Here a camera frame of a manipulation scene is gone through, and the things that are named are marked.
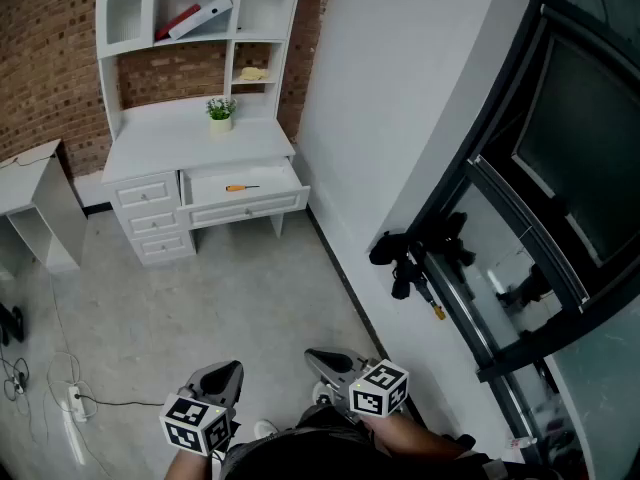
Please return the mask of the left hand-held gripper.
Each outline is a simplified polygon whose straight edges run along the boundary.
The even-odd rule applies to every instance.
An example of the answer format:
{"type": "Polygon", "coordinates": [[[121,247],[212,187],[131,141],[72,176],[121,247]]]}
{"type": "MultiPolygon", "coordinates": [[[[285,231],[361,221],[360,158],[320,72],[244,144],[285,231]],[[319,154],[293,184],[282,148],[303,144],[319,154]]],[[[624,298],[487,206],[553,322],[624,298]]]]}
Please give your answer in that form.
{"type": "Polygon", "coordinates": [[[159,421],[167,442],[201,456],[226,452],[240,427],[234,406],[243,381],[244,368],[237,360],[197,370],[162,406],[159,421]],[[213,402],[203,393],[216,393],[213,402]]]}

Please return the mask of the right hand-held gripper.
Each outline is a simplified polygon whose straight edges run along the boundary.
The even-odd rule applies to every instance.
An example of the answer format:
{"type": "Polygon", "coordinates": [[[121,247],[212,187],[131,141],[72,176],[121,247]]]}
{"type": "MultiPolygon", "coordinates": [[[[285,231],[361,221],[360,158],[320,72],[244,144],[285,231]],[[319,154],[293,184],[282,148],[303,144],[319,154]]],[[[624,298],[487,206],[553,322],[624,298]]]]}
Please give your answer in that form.
{"type": "MultiPolygon", "coordinates": [[[[350,349],[308,348],[305,360],[324,383],[340,386],[350,366],[365,364],[366,359],[350,349]]],[[[359,415],[386,418],[408,396],[409,372],[389,360],[382,360],[348,387],[348,410],[359,415]]]]}

